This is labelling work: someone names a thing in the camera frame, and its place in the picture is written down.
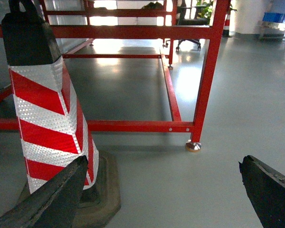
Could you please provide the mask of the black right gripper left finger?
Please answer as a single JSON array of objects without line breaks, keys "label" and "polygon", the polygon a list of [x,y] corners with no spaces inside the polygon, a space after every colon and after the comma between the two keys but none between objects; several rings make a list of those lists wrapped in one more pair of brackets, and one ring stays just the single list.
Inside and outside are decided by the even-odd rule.
[{"label": "black right gripper left finger", "polygon": [[88,161],[79,156],[0,217],[0,228],[70,228],[83,192]]}]

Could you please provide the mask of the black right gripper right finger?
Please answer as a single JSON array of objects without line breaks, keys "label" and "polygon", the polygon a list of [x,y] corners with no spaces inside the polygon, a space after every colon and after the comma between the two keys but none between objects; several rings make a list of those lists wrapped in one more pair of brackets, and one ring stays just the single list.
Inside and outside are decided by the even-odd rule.
[{"label": "black right gripper right finger", "polygon": [[265,228],[285,228],[285,176],[254,156],[239,163],[247,196]]}]

